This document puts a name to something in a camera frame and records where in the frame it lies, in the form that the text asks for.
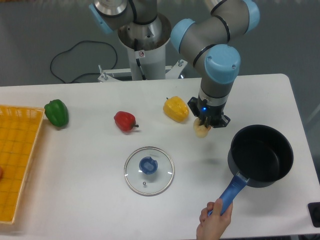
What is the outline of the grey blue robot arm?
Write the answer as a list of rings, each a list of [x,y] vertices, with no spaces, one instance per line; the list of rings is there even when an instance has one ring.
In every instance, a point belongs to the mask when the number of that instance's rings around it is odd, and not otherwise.
[[[228,43],[254,29],[260,11],[251,0],[214,0],[212,5],[207,20],[185,18],[176,25],[158,12],[155,0],[94,0],[89,9],[106,34],[117,32],[133,80],[164,79],[165,47],[171,43],[201,76],[198,96],[188,101],[193,115],[205,127],[224,128],[230,122],[224,107],[241,64]]]

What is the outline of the person's bare hand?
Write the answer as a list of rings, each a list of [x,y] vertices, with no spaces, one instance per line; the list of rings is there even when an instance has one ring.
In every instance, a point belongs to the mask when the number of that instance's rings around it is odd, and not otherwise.
[[[223,200],[218,198],[215,202],[208,202],[199,216],[199,225],[196,229],[197,240],[219,240],[231,223],[233,203],[221,215]]]

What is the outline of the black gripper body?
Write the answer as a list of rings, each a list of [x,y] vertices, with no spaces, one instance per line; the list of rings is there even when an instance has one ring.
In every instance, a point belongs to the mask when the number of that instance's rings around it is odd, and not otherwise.
[[[230,118],[224,114],[224,107],[226,103],[222,105],[213,106],[209,100],[201,99],[199,96],[192,97],[188,102],[192,114],[199,120],[199,126],[209,126],[213,128],[224,128],[229,122]]]

